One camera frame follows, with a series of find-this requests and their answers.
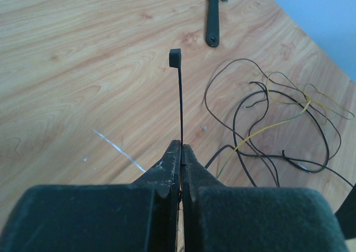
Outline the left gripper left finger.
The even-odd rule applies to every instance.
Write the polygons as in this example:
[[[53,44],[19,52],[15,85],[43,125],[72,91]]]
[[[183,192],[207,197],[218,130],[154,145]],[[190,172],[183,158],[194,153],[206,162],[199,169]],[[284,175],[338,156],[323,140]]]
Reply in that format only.
[[[181,142],[130,184],[38,185],[1,232],[2,251],[176,251]]]

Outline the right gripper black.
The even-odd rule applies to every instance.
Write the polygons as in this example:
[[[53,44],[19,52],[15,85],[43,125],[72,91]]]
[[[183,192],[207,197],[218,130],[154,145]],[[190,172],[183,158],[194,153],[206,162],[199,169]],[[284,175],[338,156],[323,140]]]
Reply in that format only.
[[[351,189],[340,208],[335,213],[342,233],[346,240],[356,237],[356,191]]]

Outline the black zip tie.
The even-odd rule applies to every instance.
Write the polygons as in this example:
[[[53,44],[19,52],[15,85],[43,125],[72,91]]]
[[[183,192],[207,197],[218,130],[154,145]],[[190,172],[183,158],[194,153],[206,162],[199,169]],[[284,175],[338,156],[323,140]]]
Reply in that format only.
[[[178,73],[179,85],[179,105],[180,105],[180,142],[183,146],[184,140],[184,109],[183,109],[183,93],[182,93],[182,69],[181,69],[181,49],[170,49],[169,52],[169,66],[176,68]]]

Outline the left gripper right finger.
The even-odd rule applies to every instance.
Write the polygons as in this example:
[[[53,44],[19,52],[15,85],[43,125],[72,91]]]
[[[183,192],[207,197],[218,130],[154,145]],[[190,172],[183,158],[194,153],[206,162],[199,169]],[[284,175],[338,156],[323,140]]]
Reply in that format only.
[[[228,187],[182,150],[186,251],[347,251],[340,225],[318,191]]]

